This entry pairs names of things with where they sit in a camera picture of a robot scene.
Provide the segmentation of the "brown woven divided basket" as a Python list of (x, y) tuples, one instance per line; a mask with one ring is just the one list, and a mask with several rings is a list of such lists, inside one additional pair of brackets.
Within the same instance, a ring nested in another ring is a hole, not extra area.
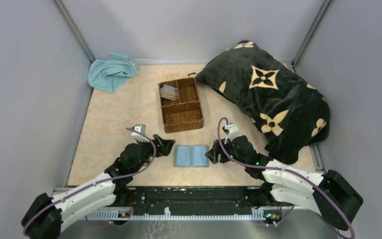
[[(163, 126), (166, 133), (176, 133), (203, 128), (201, 101), (194, 77), (158, 83)], [(167, 89), (176, 91), (178, 98), (162, 97)]]

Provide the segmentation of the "green leather card holder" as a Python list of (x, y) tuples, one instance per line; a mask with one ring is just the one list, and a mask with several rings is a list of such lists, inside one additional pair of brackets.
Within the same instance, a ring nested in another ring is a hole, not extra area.
[(174, 167), (209, 167), (207, 145), (177, 145), (174, 149)]

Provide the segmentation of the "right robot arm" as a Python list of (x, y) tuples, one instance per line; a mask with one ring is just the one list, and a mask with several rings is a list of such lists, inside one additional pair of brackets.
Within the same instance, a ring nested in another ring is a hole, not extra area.
[(263, 181), (260, 196), (249, 197), (250, 206), (289, 203), (320, 215), (331, 226), (346, 231), (362, 206), (362, 196), (337, 171), (311, 173), (294, 169), (258, 153), (246, 136), (233, 141), (215, 140), (205, 154), (216, 163), (231, 158), (245, 164), (245, 172)]

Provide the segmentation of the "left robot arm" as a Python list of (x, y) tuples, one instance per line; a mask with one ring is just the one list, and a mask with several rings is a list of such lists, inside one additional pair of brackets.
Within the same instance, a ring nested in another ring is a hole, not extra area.
[(112, 165), (91, 181), (55, 196), (37, 196), (21, 220), (30, 239), (56, 239), (91, 212), (106, 206), (131, 206), (127, 185), (157, 157), (168, 156), (176, 143), (157, 134), (128, 144)]

